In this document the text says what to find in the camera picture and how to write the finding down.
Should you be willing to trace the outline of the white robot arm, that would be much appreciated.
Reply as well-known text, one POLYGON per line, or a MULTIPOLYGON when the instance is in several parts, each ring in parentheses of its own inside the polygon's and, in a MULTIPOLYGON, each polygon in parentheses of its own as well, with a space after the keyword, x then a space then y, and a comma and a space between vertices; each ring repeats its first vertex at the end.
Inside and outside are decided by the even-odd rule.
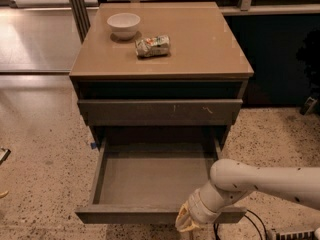
POLYGON ((227 207, 254 191, 319 210, 320 168, 254 167, 220 159, 211 166, 208 181, 181 206, 175 227, 185 233, 214 223, 227 207))

